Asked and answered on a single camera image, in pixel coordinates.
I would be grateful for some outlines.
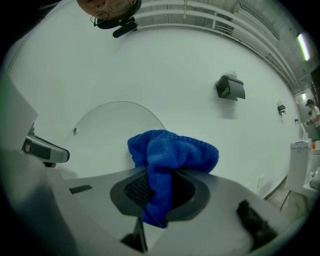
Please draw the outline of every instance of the white ceiling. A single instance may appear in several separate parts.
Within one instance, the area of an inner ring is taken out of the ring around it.
[[[199,11],[206,14],[215,15],[213,10],[206,10],[203,8],[194,8],[188,5],[188,1],[186,2],[186,7],[184,5],[174,5],[170,4],[173,1],[167,1],[166,5],[156,5],[152,7],[144,7],[145,4],[149,2],[158,2],[160,0],[142,0],[141,9],[135,15],[138,18],[136,19],[138,22],[138,26],[140,28],[144,26],[151,25],[162,25],[168,26],[172,24],[180,24],[180,25],[192,25],[192,26],[200,26],[212,28],[213,20],[206,17],[193,16],[189,15],[188,11]],[[277,38],[275,41],[273,40],[273,44],[276,47],[276,50],[282,55],[284,60],[287,62],[291,72],[287,74],[287,84],[289,88],[291,88],[292,92],[295,93],[300,89],[305,88],[310,85],[310,72],[316,68],[320,61],[318,58],[318,54],[316,53],[315,47],[310,40],[308,40],[308,47],[311,54],[311,59],[309,61],[304,61],[303,54],[300,48],[300,45],[297,41],[297,35],[304,32],[303,28],[296,21],[296,19],[289,13],[281,4],[277,1],[273,0],[193,0],[193,2],[203,3],[206,5],[211,5],[214,7],[218,7],[224,11],[229,12],[230,14],[238,14],[239,2],[241,2],[242,8],[245,8],[250,14],[252,14],[255,18],[257,18],[261,24],[265,25],[268,30],[268,33],[272,35],[272,38]],[[183,10],[186,8],[186,16],[183,17],[183,14],[161,14],[161,15],[149,15],[146,17],[140,17],[139,14],[148,13],[151,11],[159,11],[163,10]],[[225,15],[221,15],[221,13],[217,13],[218,17],[222,17],[227,21],[234,22],[234,20]],[[277,68],[280,73],[285,73],[285,70],[279,62],[275,60],[275,58],[271,54],[267,54],[264,52],[261,47],[259,47],[259,43],[252,41],[251,38],[248,38],[246,34],[241,33],[240,31],[235,31],[232,26],[226,25],[223,22],[217,21],[215,23],[215,29],[222,32],[228,32],[227,34],[231,35],[233,39],[237,41],[241,41],[242,43],[246,43],[251,46],[254,50],[259,52],[263,57],[272,63],[274,67]]]

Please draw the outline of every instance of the ceiling pipe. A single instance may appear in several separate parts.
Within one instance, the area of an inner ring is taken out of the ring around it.
[[[151,1],[151,2],[145,2],[141,5],[141,9],[143,8],[147,8],[147,7],[154,7],[154,6],[161,6],[161,5],[185,5],[185,1],[184,0],[157,0],[157,1]],[[286,73],[290,73],[291,76],[290,77],[290,80],[292,81],[293,83],[293,86],[296,87],[296,88],[299,88],[299,82],[294,74],[294,72],[292,71],[291,67],[289,66],[288,62],[285,60],[285,58],[281,55],[281,53],[279,52],[279,50],[274,46],[274,44],[272,42],[269,41],[269,39],[264,36],[258,29],[256,29],[254,26],[252,26],[250,23],[248,23],[247,21],[243,20],[242,18],[232,14],[231,12],[228,12],[226,10],[223,10],[223,9],[220,9],[218,7],[215,7],[213,5],[210,5],[210,4],[206,4],[206,3],[201,3],[201,2],[195,2],[195,1],[187,1],[187,5],[190,6],[190,7],[194,7],[194,8],[202,8],[202,9],[205,9],[205,10],[210,10],[210,11],[214,11],[214,12],[217,12],[219,14],[223,14],[229,18],[232,18],[233,20],[235,21],[238,21],[240,22],[242,25],[246,26],[247,28],[249,28],[250,30],[254,31],[260,38],[262,38],[264,41],[267,42],[267,44],[274,50],[274,52],[280,57],[280,59],[282,60],[282,62],[284,63],[285,67],[282,67],[282,68],[285,68],[286,69]],[[194,11],[191,11],[191,10],[187,10],[187,14],[190,14],[190,12],[194,12]],[[135,18],[137,19],[138,15],[140,15],[142,13],[139,13],[139,14],[136,14],[135,15]]]
[[[140,18],[145,18],[145,17],[148,17],[148,16],[154,16],[154,15],[167,15],[167,14],[179,14],[179,15],[183,15],[184,14],[184,10],[183,9],[165,9],[165,10],[154,10],[154,11],[148,11],[148,12],[141,12],[141,13],[138,13],[136,14],[134,17],[135,19],[140,19]],[[268,48],[268,46],[263,42],[261,41],[259,38],[257,38],[255,35],[251,34],[249,31],[245,30],[243,27],[237,25],[237,24],[234,24],[233,22],[231,21],[228,21],[228,20],[225,20],[224,18],[221,18],[221,17],[218,17],[218,16],[215,16],[215,15],[212,15],[212,14],[209,14],[209,13],[204,13],[204,12],[201,12],[201,11],[195,11],[195,10],[188,10],[187,11],[187,14],[188,15],[191,15],[191,16],[197,16],[197,17],[203,17],[203,18],[208,18],[208,19],[211,19],[211,20],[217,20],[218,22],[222,22],[222,23],[225,23],[231,27],[234,27],[238,30],[240,30],[242,33],[246,34],[247,36],[249,36],[250,38],[252,38],[254,41],[258,42],[267,52],[269,52],[273,57],[274,59],[281,65],[281,67],[284,69],[286,75],[288,76],[289,80],[291,81],[291,83],[289,84],[289,87],[290,88],[296,88],[298,89],[299,86],[298,86],[298,83],[295,83],[294,80],[292,80],[292,76],[290,76],[290,74],[288,73],[288,70],[286,68],[283,67],[283,64],[282,62],[279,60],[279,58],[275,55],[274,52],[272,52],[270,50],[270,48]]]
[[[216,29],[212,29],[209,27],[203,27],[203,26],[197,26],[197,25],[191,25],[191,24],[181,24],[181,23],[163,23],[163,24],[152,24],[152,25],[145,25],[145,26],[138,26],[138,30],[144,30],[144,29],[153,29],[153,28],[158,28],[158,27],[184,27],[184,28],[191,28],[191,29],[199,29],[199,30],[205,30],[205,31],[210,31],[213,33],[217,33],[220,34],[221,36],[224,37],[228,37],[234,41],[237,41],[238,43],[244,45],[245,47],[249,48],[250,50],[252,50],[253,52],[255,52],[257,55],[259,55],[261,58],[263,58],[266,62],[268,62],[287,82],[288,85],[290,85],[290,81],[288,80],[288,78],[274,65],[272,64],[271,61],[269,61],[268,59],[266,59],[261,53],[259,53],[258,51],[256,51],[255,49],[253,49],[251,46],[247,45],[246,43],[240,41],[239,39],[227,34],[227,33],[223,33],[219,30]]]

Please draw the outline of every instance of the gray floor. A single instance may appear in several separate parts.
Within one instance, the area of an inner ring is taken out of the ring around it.
[[[267,201],[280,211],[288,192],[289,190],[285,188],[285,182],[283,182]],[[294,222],[301,218],[306,218],[315,202],[316,199],[291,191],[283,204],[281,213],[285,215],[290,222]]]

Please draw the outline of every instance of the microfiber cloth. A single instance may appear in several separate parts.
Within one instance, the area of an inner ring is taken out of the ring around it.
[[[167,130],[150,130],[128,140],[135,167],[147,166],[153,196],[144,208],[145,223],[165,228],[173,204],[171,171],[178,168],[209,173],[218,162],[218,150],[203,141],[178,136]]]

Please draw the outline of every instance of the white machine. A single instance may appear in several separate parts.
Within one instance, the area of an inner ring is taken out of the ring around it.
[[[312,141],[301,123],[303,131],[302,140],[290,144],[290,167],[285,187],[309,198],[317,198],[320,172],[315,175],[318,168],[318,154],[312,149]]]

